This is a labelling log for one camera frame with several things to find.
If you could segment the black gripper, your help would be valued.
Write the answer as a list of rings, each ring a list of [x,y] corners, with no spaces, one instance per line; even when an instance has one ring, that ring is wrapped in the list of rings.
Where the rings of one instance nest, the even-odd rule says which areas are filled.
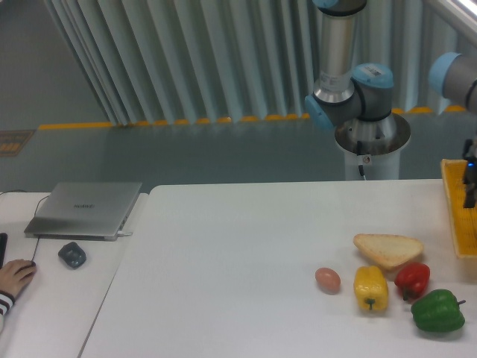
[[[464,208],[472,209],[476,206],[476,141],[474,139],[465,140],[462,159],[467,161],[463,176]]]

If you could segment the person's hand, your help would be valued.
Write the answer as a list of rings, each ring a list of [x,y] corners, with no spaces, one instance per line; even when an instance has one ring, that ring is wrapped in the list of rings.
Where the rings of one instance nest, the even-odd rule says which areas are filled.
[[[36,268],[20,270],[29,260],[13,260],[1,268],[1,291],[10,293],[15,299],[31,283],[37,273]]]

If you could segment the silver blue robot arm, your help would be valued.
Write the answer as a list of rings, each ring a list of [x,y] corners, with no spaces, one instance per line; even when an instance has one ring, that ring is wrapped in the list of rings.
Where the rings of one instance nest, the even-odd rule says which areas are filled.
[[[333,129],[344,153],[346,180],[390,180],[399,177],[400,152],[411,129],[391,113],[392,71],[382,64],[352,68],[356,17],[367,1],[312,1],[323,14],[320,74],[305,97],[306,111],[321,128]],[[424,1],[476,46],[476,1]],[[442,54],[429,70],[430,87],[476,114],[476,58]],[[464,208],[476,207],[476,135],[467,139],[462,157]]]

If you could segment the striped sleeve forearm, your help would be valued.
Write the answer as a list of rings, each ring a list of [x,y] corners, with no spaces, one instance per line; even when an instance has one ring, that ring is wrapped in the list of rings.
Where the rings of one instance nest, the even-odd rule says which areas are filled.
[[[16,299],[7,292],[0,292],[0,332],[3,331],[5,316],[16,303]]]

